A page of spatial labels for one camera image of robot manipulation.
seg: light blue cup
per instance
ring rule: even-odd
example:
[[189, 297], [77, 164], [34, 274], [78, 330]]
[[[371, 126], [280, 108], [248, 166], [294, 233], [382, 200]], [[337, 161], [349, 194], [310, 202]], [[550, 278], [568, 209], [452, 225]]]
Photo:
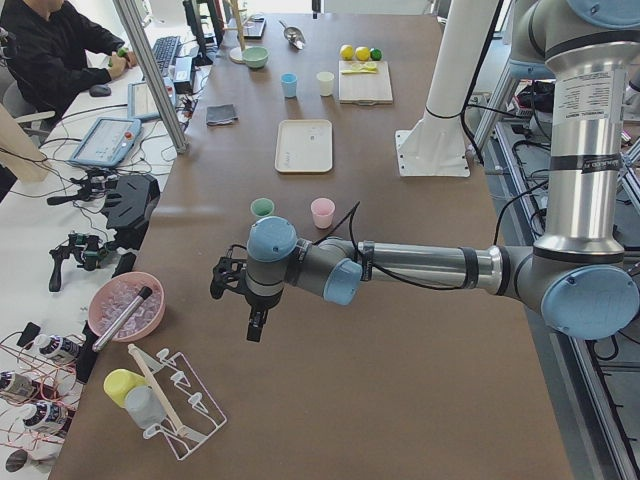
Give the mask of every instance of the light blue cup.
[[282, 83], [282, 92], [285, 98], [294, 98], [296, 96], [296, 87], [298, 86], [298, 77], [295, 73], [285, 73], [280, 77]]

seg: white metal pole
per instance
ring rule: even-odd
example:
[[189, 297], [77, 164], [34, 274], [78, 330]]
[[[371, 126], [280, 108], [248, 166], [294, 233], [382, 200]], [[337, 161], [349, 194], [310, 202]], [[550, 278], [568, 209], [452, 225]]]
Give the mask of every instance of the white metal pole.
[[400, 175], [469, 176], [458, 114], [498, 2], [453, 0], [424, 116], [413, 130], [396, 132]]

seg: green bowl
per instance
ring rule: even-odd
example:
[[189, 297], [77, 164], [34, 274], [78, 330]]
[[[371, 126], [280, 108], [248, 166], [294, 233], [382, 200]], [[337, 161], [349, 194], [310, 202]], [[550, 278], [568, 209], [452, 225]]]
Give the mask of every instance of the green bowl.
[[262, 68], [269, 59], [269, 51], [264, 47], [247, 47], [242, 52], [242, 60], [249, 68]]

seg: keyboard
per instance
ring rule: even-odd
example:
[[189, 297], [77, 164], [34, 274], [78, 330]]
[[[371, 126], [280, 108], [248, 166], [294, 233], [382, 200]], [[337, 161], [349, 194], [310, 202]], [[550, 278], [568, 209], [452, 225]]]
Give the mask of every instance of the keyboard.
[[177, 36], [161, 37], [153, 44], [153, 56], [163, 77], [169, 75], [169, 67], [173, 65], [179, 47], [180, 37]]

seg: chair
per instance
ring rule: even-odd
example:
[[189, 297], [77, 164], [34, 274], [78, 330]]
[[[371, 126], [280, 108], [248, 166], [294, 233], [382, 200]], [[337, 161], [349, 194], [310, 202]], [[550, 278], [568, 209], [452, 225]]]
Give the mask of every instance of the chair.
[[15, 80], [9, 84], [4, 95], [2, 95], [2, 104], [27, 135], [32, 136], [32, 138], [33, 136], [36, 137], [33, 139], [38, 144], [42, 143], [51, 133], [49, 130], [43, 129], [41, 123], [36, 124], [35, 122], [51, 118], [55, 115], [55, 112], [38, 113], [36, 108], [22, 97], [18, 82]]

